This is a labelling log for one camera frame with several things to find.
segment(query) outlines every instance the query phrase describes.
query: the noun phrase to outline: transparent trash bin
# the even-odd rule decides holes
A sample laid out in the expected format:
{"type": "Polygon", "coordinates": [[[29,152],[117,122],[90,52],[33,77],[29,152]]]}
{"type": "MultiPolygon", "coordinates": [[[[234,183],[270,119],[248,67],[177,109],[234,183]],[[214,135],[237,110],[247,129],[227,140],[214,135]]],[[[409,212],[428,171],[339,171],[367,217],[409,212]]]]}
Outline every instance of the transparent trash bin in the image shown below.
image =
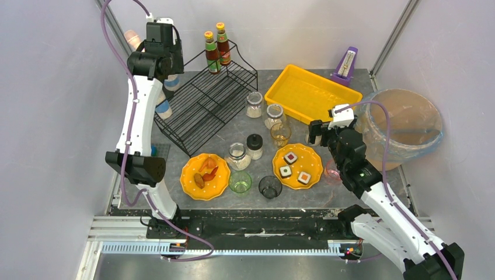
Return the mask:
{"type": "MultiPolygon", "coordinates": [[[[434,151],[440,144],[442,118],[423,96],[404,89],[387,89],[371,93],[364,100],[381,102],[391,120],[391,140],[386,170],[434,151]]],[[[356,130],[363,134],[366,158],[382,170],[386,137],[386,120],[382,109],[373,104],[358,106],[356,130]]]]}

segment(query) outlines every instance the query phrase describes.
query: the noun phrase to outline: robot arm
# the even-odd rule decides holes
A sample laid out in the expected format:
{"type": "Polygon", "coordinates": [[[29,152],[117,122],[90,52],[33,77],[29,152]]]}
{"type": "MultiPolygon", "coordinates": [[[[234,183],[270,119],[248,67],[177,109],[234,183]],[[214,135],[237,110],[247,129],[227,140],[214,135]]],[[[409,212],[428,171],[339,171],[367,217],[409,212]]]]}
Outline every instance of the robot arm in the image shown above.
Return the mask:
{"type": "Polygon", "coordinates": [[[348,232],[370,242],[386,255],[402,272],[405,279],[451,279],[445,265],[432,248],[441,248],[443,255],[460,279],[464,252],[456,244],[446,245],[402,204],[390,189],[385,191],[381,173],[365,158],[366,145],[362,134],[354,130],[357,120],[352,109],[335,113],[348,104],[330,110],[331,122],[312,121],[309,142],[322,137],[339,170],[344,186],[373,209],[389,226],[385,229],[371,219],[367,212],[353,205],[339,214],[348,232]],[[416,227],[425,231],[427,239],[416,227]]]}
{"type": "MultiPolygon", "coordinates": [[[[143,42],[146,52],[135,51],[127,59],[127,65],[137,85],[134,98],[129,80],[126,118],[115,152],[107,152],[105,161],[120,173],[126,145],[130,144],[126,161],[126,173],[121,174],[140,190],[145,189],[146,200],[167,219],[176,218],[177,205],[171,199],[163,177],[165,160],[151,156],[151,128],[156,101],[162,93],[163,81],[168,75],[182,74],[184,63],[178,33],[170,19],[159,19],[147,23],[147,39],[143,42]],[[133,122],[132,135],[127,141],[127,127],[133,122]]],[[[162,219],[157,213],[153,215],[162,219]]]]}

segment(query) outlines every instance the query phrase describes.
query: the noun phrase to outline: yellow tray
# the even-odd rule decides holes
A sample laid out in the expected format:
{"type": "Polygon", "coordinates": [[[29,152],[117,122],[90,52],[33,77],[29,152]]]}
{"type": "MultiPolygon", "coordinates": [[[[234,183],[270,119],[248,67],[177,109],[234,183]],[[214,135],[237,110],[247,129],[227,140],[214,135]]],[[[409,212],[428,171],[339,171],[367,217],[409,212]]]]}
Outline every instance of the yellow tray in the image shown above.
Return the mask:
{"type": "Polygon", "coordinates": [[[316,184],[323,173],[323,164],[321,157],[312,148],[305,146],[303,144],[289,144],[277,151],[275,157],[273,157],[273,173],[289,188],[295,190],[303,190],[311,188],[316,184]],[[291,165],[292,176],[289,178],[282,179],[280,176],[279,169],[282,166],[286,166],[287,163],[284,160],[284,156],[290,152],[294,152],[297,156],[297,160],[291,165]],[[311,175],[311,180],[308,184],[304,185],[299,183],[297,177],[301,171],[309,173],[311,175]]]}
{"type": "Polygon", "coordinates": [[[313,120],[332,120],[328,110],[361,101],[362,94],[289,64],[264,98],[268,104],[282,105],[287,115],[309,124],[313,120]]]}
{"type": "MultiPolygon", "coordinates": [[[[210,173],[213,169],[204,169],[199,172],[201,175],[210,173]]],[[[227,162],[212,153],[202,153],[198,156],[191,157],[186,165],[182,168],[182,174],[180,175],[180,184],[184,193],[188,194],[195,200],[211,200],[221,195],[227,186],[229,185],[229,177],[231,170],[227,166],[227,162]],[[201,165],[206,158],[212,157],[218,166],[218,170],[213,180],[204,182],[204,188],[199,188],[194,182],[194,174],[198,172],[201,165]]]]}

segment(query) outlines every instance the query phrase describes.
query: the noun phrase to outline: scalloped plate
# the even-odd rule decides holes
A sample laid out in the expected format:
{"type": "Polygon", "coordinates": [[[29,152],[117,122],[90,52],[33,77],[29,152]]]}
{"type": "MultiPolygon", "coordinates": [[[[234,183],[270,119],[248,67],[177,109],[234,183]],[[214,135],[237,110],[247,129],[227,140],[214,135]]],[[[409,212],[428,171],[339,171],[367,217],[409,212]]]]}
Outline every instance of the scalloped plate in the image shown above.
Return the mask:
{"type": "Polygon", "coordinates": [[[283,185],[286,185],[294,190],[306,190],[311,188],[320,180],[323,173],[321,157],[315,152],[315,150],[303,144],[286,145],[277,151],[272,162],[273,173],[275,176],[282,182],[283,185]],[[297,155],[297,161],[291,165],[292,176],[282,179],[278,170],[282,166],[287,165],[284,160],[284,156],[289,152],[294,152],[297,155]],[[297,180],[297,177],[299,177],[299,173],[301,171],[311,175],[311,180],[306,185],[299,183],[297,180]]]}
{"type": "MultiPolygon", "coordinates": [[[[211,172],[212,169],[204,169],[200,172],[201,175],[211,172]]],[[[213,154],[213,153],[202,153],[198,156],[191,157],[186,165],[182,168],[182,174],[180,175],[180,184],[182,185],[182,190],[184,193],[188,194],[194,200],[211,200],[219,195],[221,195],[227,186],[229,186],[229,177],[231,171],[227,166],[227,162],[213,154]],[[194,182],[194,174],[201,167],[206,158],[212,157],[218,165],[217,175],[213,180],[209,182],[204,182],[204,188],[199,188],[194,182]]]]}

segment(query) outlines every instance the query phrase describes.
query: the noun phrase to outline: white wall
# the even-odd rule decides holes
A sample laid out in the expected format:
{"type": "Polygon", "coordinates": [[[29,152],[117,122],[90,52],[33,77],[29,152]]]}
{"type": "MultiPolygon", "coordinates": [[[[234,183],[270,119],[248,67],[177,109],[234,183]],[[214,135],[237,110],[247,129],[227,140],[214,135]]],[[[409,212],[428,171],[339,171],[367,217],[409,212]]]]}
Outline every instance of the white wall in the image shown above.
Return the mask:
{"type": "Polygon", "coordinates": [[[87,1],[2,3],[0,279],[74,279],[127,82],[87,1]]]}
{"type": "MultiPolygon", "coordinates": [[[[256,69],[334,68],[347,48],[359,49],[356,66],[371,69],[407,0],[142,0],[155,16],[174,20],[184,60],[204,49],[203,33],[225,22],[229,38],[256,69]]],[[[131,0],[110,4],[124,31],[145,38],[141,8],[131,0]]],[[[200,59],[186,70],[206,66],[200,59]]]]}
{"type": "Polygon", "coordinates": [[[495,269],[495,2],[421,1],[378,75],[440,109],[445,137],[432,155],[404,166],[422,212],[466,253],[463,279],[495,269]]]}

